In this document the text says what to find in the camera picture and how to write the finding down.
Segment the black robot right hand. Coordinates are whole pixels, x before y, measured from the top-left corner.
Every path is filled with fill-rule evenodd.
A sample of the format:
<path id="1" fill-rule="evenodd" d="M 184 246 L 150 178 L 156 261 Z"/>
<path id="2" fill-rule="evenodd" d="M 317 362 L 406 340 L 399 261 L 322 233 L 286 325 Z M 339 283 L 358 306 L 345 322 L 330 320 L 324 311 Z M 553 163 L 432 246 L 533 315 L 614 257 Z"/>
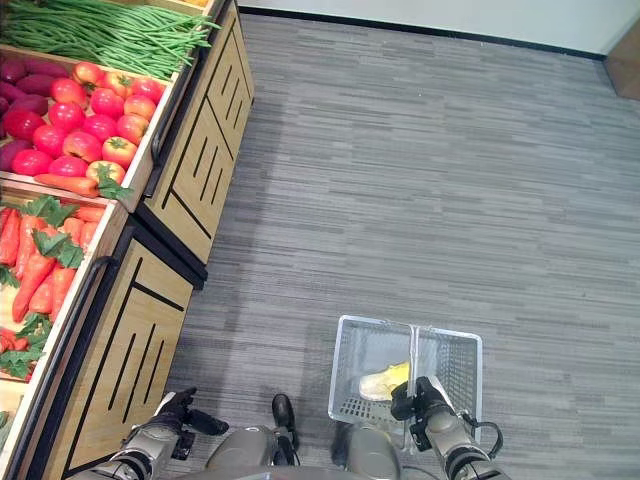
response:
<path id="1" fill-rule="evenodd" d="M 413 396 L 408 395 L 408 382 L 396 387 L 391 393 L 392 416 L 399 421 L 408 420 L 411 417 L 419 421 L 427 420 L 442 411 L 453 414 L 452 407 L 436 387 L 435 381 L 435 377 L 418 377 Z"/>

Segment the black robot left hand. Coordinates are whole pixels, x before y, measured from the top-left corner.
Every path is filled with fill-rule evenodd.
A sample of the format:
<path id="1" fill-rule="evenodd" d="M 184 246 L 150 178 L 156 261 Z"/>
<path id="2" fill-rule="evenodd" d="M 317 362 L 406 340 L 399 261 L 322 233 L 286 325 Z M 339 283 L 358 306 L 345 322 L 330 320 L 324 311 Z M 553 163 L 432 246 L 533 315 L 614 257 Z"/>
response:
<path id="1" fill-rule="evenodd" d="M 191 407 L 196 392 L 196 387 L 190 387 L 179 392 L 169 392 L 163 398 L 155 415 L 169 415 L 182 425 L 192 427 L 206 435 L 218 436 L 226 433 L 229 429 L 227 422 Z"/>

